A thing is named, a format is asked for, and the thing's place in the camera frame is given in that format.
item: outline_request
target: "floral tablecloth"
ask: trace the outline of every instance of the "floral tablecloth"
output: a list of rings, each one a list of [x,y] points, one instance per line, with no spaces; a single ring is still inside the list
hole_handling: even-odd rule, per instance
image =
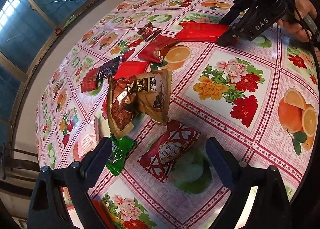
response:
[[[119,55],[140,60],[137,55],[146,43],[137,30],[148,22],[174,37],[187,21],[218,23],[232,4],[126,0],[106,14],[74,45],[40,98],[40,166],[64,168],[79,160],[79,133],[94,116],[100,132],[109,136],[108,82],[80,93],[81,80],[91,68]],[[207,161],[204,144],[214,136],[237,160],[254,167],[276,165],[291,199],[309,163],[317,126],[318,79],[311,54],[276,24],[252,42],[239,39],[232,47],[181,42],[174,50],[165,64],[151,64],[149,71],[173,71],[169,117],[201,132],[188,154],[200,154],[203,162],[187,170],[202,175],[189,184],[177,184],[170,174],[161,183],[146,172],[137,160],[166,127],[140,115],[129,134],[137,144],[124,170],[114,177],[105,168],[88,191],[90,197],[103,199],[117,228],[208,228],[230,194]],[[68,193],[64,195],[71,205]]]

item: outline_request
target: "metal bolt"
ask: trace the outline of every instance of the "metal bolt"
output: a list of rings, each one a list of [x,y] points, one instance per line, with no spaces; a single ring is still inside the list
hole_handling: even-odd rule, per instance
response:
[[[42,172],[46,172],[46,171],[48,171],[48,169],[49,169],[49,166],[43,166],[43,167],[41,168],[41,171],[42,171]]]
[[[77,167],[79,167],[79,165],[80,165],[80,162],[73,162],[73,163],[71,163],[71,167],[72,167],[72,168],[77,168]]]
[[[239,161],[239,166],[245,168],[248,164],[245,161]]]
[[[275,172],[278,170],[278,168],[275,165],[270,165],[270,169]]]

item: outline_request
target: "green candy wrapper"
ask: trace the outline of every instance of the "green candy wrapper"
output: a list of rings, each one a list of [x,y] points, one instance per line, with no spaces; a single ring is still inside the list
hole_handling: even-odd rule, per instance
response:
[[[112,152],[106,163],[106,167],[114,176],[118,176],[124,168],[127,153],[136,142],[130,140],[128,137],[115,140],[112,135],[110,136],[110,140],[112,141]]]

